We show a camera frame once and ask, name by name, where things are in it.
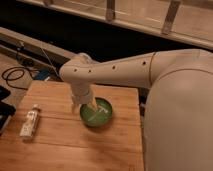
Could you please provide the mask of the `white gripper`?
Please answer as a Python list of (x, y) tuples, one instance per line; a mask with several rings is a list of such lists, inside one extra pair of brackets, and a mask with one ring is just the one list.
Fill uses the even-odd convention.
[(93, 92), (89, 84), (72, 84), (72, 100), (74, 104), (72, 104), (71, 111), (72, 114), (76, 113), (77, 106), (80, 104), (88, 104), (90, 103), (90, 107), (94, 110), (98, 109), (96, 100), (93, 99)]

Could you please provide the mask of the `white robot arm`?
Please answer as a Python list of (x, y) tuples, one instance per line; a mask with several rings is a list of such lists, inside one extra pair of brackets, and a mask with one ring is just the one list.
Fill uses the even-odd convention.
[(146, 171), (213, 171), (213, 53), (158, 51), (95, 62), (77, 54), (60, 68), (73, 100), (92, 100), (92, 84), (149, 90), (144, 118)]

